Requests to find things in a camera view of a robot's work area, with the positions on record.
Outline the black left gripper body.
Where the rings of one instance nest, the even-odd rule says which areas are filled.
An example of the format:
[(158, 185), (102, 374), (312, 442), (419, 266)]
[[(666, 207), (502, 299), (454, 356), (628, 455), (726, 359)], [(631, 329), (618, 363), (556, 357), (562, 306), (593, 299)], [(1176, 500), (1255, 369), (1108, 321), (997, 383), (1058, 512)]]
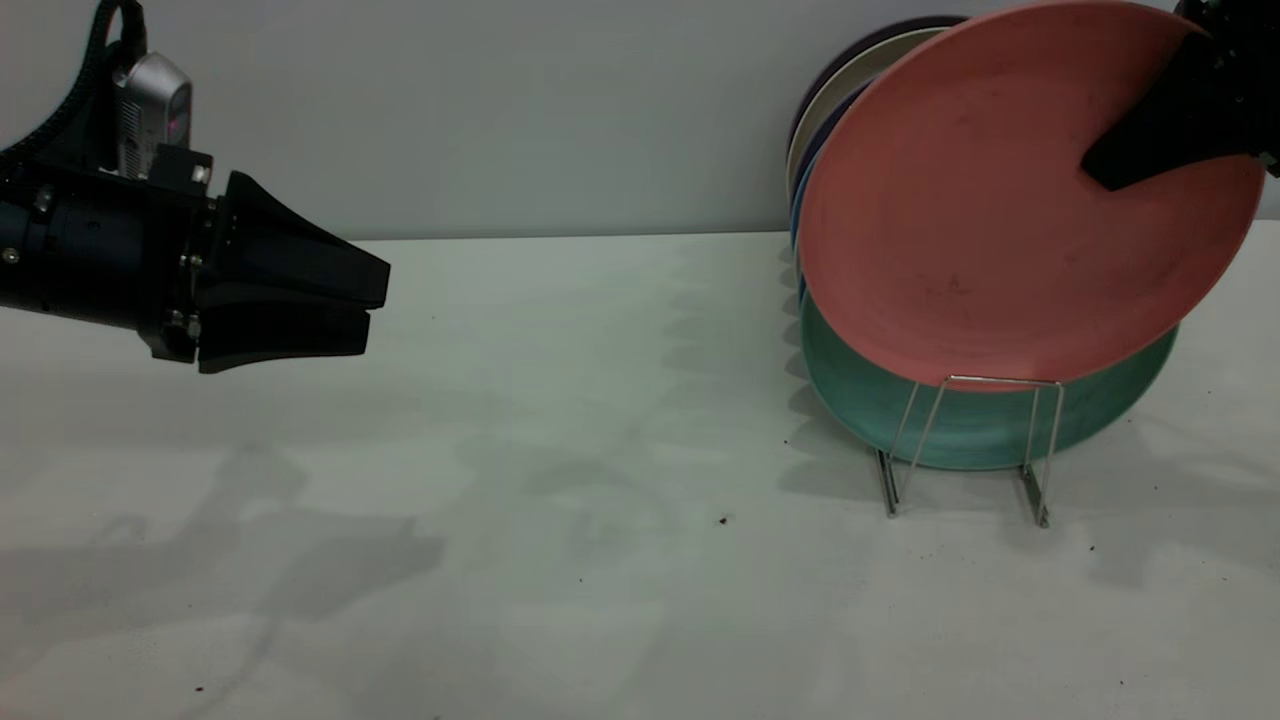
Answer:
[(210, 160), (157, 160), (146, 179), (46, 167), (45, 305), (136, 333), (155, 359), (198, 363), (200, 311), (214, 306), (218, 200)]

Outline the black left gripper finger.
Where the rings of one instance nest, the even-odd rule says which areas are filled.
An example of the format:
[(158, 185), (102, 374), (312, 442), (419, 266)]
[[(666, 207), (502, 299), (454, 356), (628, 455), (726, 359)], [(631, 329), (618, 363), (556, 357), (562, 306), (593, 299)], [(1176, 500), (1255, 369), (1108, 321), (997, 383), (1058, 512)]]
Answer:
[(198, 372), (366, 351), (371, 304), (252, 301), (200, 311)]
[(212, 304), (383, 307), (389, 263), (307, 222), (242, 172), (218, 200)]

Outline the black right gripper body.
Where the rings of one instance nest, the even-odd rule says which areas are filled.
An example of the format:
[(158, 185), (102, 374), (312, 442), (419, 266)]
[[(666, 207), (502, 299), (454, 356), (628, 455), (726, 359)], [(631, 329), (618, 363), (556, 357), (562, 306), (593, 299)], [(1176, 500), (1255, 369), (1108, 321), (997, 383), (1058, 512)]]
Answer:
[(1179, 1), (1175, 14), (1208, 37), (1208, 69), (1193, 85), (1207, 102), (1204, 133), (1277, 177), (1277, 1)]

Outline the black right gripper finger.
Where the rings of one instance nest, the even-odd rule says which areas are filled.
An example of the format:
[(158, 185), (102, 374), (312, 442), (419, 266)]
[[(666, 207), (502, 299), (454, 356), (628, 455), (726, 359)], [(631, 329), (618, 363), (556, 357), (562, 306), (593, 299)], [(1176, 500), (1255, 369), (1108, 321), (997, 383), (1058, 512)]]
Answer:
[(1251, 156), (1228, 154), (1204, 133), (1207, 102), (1193, 82), (1208, 69), (1207, 45), (1207, 35), (1185, 36), (1140, 99), (1089, 146), (1082, 169), (1092, 179), (1119, 191), (1199, 161)]

